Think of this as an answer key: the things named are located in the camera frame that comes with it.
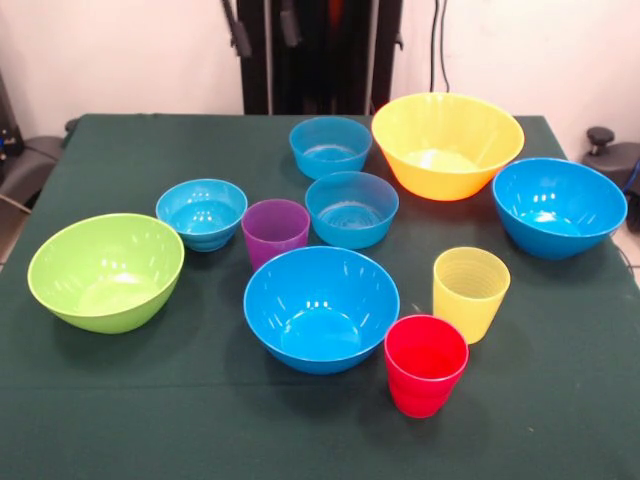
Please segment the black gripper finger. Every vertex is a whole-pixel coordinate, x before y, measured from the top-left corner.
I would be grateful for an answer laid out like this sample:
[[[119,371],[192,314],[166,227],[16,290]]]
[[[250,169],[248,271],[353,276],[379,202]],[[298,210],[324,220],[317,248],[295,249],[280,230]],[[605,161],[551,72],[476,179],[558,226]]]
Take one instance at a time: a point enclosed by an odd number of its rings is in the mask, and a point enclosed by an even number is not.
[[[301,42],[301,34],[293,0],[281,1],[280,23],[286,46],[297,47]]]
[[[230,45],[240,58],[250,58],[252,49],[246,28],[242,21],[234,16],[230,0],[222,0],[225,18],[230,32]]]

